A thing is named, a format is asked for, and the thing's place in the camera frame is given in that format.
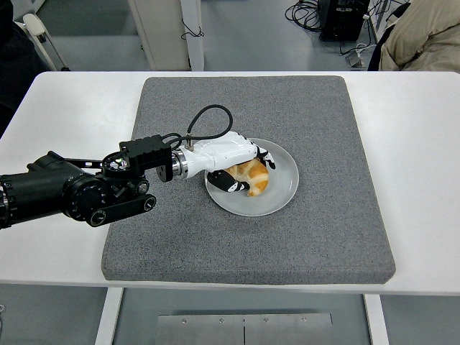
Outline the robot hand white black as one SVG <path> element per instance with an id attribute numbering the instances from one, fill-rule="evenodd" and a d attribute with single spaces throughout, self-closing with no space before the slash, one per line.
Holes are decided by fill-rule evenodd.
<path id="1" fill-rule="evenodd" d="M 178 176 L 191 178 L 207 172 L 208 182 L 218 189 L 233 193 L 245 190 L 249 197 L 262 194 L 269 184 L 269 169 L 275 161 L 266 149 L 236 132 L 216 139 L 202 139 L 192 147 L 175 151 Z"/>

